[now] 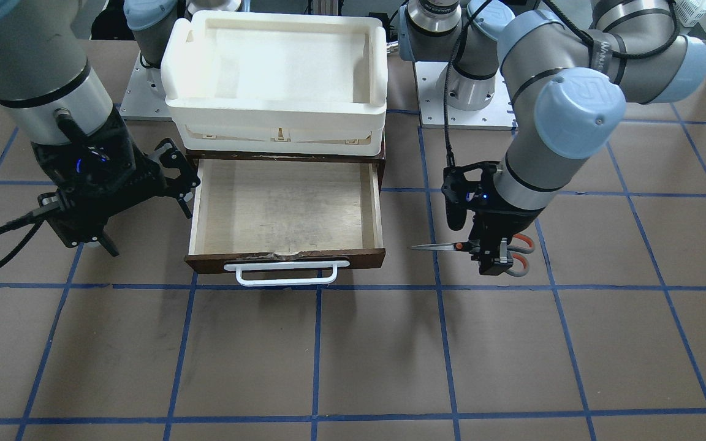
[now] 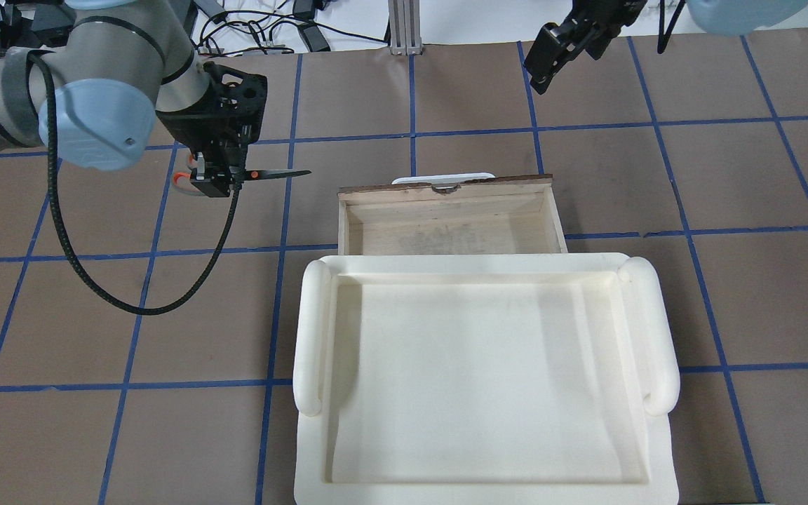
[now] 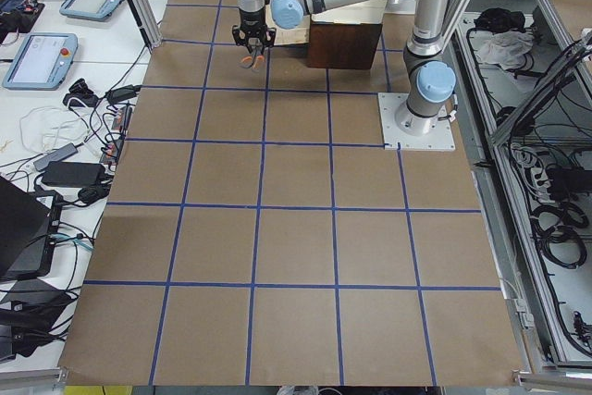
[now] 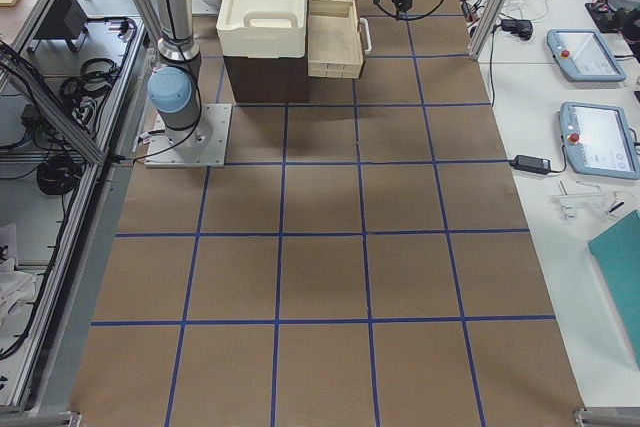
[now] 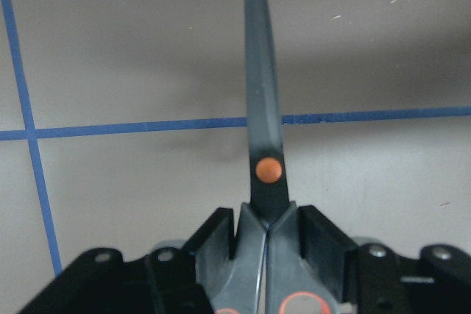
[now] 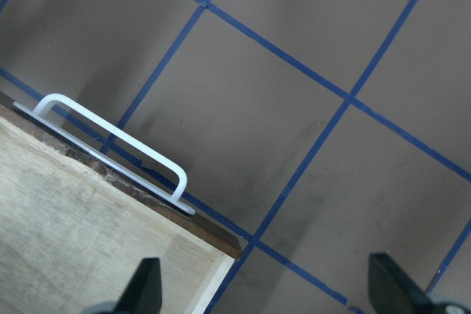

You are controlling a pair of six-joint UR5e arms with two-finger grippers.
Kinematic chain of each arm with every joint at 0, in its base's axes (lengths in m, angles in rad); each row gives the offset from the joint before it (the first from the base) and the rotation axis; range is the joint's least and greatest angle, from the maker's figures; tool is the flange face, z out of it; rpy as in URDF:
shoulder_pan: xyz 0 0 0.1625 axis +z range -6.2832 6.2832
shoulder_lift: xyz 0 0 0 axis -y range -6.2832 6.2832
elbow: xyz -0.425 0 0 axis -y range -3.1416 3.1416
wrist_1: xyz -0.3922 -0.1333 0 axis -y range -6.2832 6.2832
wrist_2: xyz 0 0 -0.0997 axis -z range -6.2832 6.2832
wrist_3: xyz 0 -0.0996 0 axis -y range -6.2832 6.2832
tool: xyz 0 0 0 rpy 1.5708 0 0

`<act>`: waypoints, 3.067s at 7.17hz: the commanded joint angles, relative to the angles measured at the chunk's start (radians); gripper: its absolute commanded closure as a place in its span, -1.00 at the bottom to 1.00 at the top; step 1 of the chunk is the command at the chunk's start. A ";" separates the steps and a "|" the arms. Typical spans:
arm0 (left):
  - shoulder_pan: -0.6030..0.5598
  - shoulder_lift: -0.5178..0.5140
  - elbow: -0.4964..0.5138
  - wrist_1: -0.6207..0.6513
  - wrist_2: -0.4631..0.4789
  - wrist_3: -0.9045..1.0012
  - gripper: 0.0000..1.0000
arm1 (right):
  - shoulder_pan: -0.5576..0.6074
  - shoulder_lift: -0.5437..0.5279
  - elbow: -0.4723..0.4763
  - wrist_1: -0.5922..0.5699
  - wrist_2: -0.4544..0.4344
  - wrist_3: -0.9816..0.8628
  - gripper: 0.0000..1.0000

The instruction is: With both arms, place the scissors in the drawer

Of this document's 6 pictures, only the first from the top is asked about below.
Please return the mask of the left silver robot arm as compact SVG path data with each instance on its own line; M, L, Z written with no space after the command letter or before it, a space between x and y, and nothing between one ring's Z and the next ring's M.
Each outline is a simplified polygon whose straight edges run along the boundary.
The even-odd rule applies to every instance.
M518 133L499 162L458 165L446 145L442 192L450 229L465 242L424 251L468 253L480 274L524 276L532 240L512 241L605 145L627 103L672 103L706 77L706 44L681 33L672 1L594 1L580 29L547 2L514 14L500 1L409 1L400 7L400 56L445 62L443 107L477 111L503 76ZM522 270L513 268L514 261Z

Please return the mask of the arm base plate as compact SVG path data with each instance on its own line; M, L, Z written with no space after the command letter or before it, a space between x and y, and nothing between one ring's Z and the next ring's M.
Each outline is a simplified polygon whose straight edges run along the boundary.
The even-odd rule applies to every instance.
M124 120L169 122L172 120L165 102L161 70L151 67L139 53L120 106Z
M511 100L502 75L472 80L456 72L449 75L448 97L443 96L446 62L415 62L421 125L425 128L444 127L447 111L450 129L517 128Z

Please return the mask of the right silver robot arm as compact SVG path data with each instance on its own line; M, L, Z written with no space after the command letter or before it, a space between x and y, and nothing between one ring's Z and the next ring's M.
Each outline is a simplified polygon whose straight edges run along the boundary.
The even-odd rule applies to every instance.
M115 256L104 231L111 217L154 197L176 199L191 217L187 197L200 178L173 140L151 154L135 145L71 31L77 9L64 1L0 1L0 104L57 187L0 234L47 222L65 246L99 243Z

